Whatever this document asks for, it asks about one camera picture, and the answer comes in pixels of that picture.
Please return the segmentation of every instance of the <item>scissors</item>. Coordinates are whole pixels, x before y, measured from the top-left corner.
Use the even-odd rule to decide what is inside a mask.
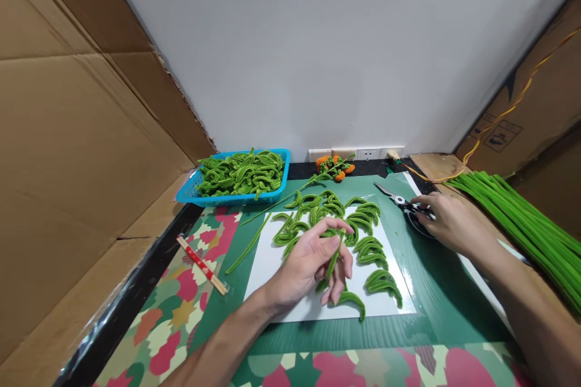
[[[420,209],[419,206],[412,204],[409,201],[406,201],[404,199],[404,197],[400,197],[399,195],[395,195],[395,193],[391,192],[390,190],[387,190],[386,188],[384,188],[382,185],[380,185],[378,183],[374,182],[373,184],[375,186],[377,186],[377,188],[381,192],[383,192],[389,198],[391,198],[391,200],[404,212],[405,220],[413,227],[414,230],[416,230],[422,236],[425,236],[425,237],[430,238],[430,239],[435,239],[435,237],[432,236],[430,234],[430,232],[428,230],[426,230],[422,224],[419,223],[418,217],[416,216],[416,213],[421,213],[422,215],[426,216],[431,221],[436,220],[436,215],[431,213],[429,210]]]

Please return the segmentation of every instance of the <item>white paper sheet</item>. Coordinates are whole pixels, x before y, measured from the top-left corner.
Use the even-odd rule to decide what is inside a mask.
[[[348,207],[346,215],[354,212],[356,207]],[[308,221],[308,215],[303,216],[302,221]],[[248,279],[248,286],[246,287],[246,294],[244,299],[248,298],[252,292],[266,283],[278,270],[282,261],[284,247],[277,247],[272,243],[272,238],[280,230],[283,225],[282,220],[270,221],[266,223],[260,240],[256,248],[256,255],[254,256],[254,263]],[[380,292],[374,294],[367,294],[364,289],[364,284],[371,274],[377,270],[375,264],[361,265],[357,263],[356,255],[353,256],[353,278],[347,280],[349,291],[357,294],[365,304],[366,316],[386,316],[391,314],[409,314],[415,313],[416,309],[413,306],[410,293],[405,284],[405,280],[399,270],[399,266],[393,256],[392,248],[387,240],[386,233],[379,222],[379,225],[373,228],[373,235],[383,244],[383,250],[387,257],[389,265],[389,272],[393,275],[395,282],[398,285],[402,296],[402,308],[398,309],[395,300],[387,293]],[[350,317],[359,317],[359,310],[352,304],[339,305],[337,307],[321,306],[321,295],[315,293],[315,289],[311,289],[310,293],[300,301],[297,306],[291,310],[287,315],[274,322],[299,322],[302,320],[322,320],[322,319],[347,319]]]

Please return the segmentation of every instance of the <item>scissor blade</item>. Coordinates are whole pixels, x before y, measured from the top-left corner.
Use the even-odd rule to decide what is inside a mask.
[[[393,192],[391,192],[390,190],[387,190],[386,188],[384,188],[382,185],[380,185],[379,183],[377,183],[377,182],[375,182],[375,181],[373,182],[373,184],[374,184],[375,186],[377,186],[377,188],[378,188],[378,189],[379,189],[381,192],[383,192],[384,194],[386,194],[386,195],[387,195],[388,197],[390,197],[391,199],[394,199],[394,197],[395,197],[395,194],[394,194]]]

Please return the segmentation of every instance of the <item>bundle of green pipe cleaners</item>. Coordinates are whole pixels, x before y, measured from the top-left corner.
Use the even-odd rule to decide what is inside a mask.
[[[274,192],[283,179],[284,162],[280,155],[264,150],[254,154],[236,153],[225,159],[210,156],[199,161],[204,181],[197,186],[203,197]]]
[[[472,172],[446,184],[471,195],[547,274],[576,315],[581,316],[581,243],[498,175]]]

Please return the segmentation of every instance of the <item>yellow wire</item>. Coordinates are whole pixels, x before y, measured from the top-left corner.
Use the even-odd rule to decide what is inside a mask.
[[[418,177],[422,178],[425,181],[429,181],[431,183],[443,183],[446,180],[451,180],[452,178],[456,178],[458,177],[461,173],[463,173],[468,165],[468,159],[470,159],[470,157],[474,154],[474,152],[476,151],[476,149],[478,148],[478,146],[480,145],[481,141],[482,141],[482,137],[484,136],[484,134],[490,130],[495,124],[499,123],[506,115],[508,115],[510,112],[512,112],[514,109],[516,109],[516,106],[522,101],[523,97],[525,96],[525,94],[527,93],[528,89],[531,87],[531,84],[533,82],[533,77],[534,75],[537,73],[537,71],[539,70],[539,68],[544,65],[546,62],[548,62],[548,60],[553,56],[553,54],[560,49],[562,46],[564,46],[567,42],[569,42],[569,40],[575,36],[575,34],[577,32],[579,32],[581,30],[581,27],[577,27],[574,31],[572,31],[569,35],[565,36],[561,42],[559,42],[557,44],[557,46],[555,48],[553,48],[539,63],[537,63],[537,65],[533,68],[533,72],[528,76],[528,80],[525,84],[525,86],[522,88],[522,91],[519,94],[519,97],[514,101],[513,105],[510,106],[510,108],[508,108],[505,112],[503,112],[502,114],[498,115],[494,121],[492,121],[490,123],[490,125],[488,127],[486,127],[484,130],[482,130],[480,132],[480,134],[478,135],[478,138],[476,138],[476,144],[474,144],[474,146],[472,147],[472,149],[470,151],[468,151],[465,155],[464,158],[462,159],[462,166],[460,171],[457,174],[451,175],[449,177],[442,177],[442,178],[437,178],[435,180],[432,180],[430,178],[427,178],[423,175],[421,175],[418,171],[416,171],[415,169],[413,169],[410,166],[407,166],[405,163],[403,164],[407,169],[409,169],[410,171],[412,171],[414,174],[416,174]]]

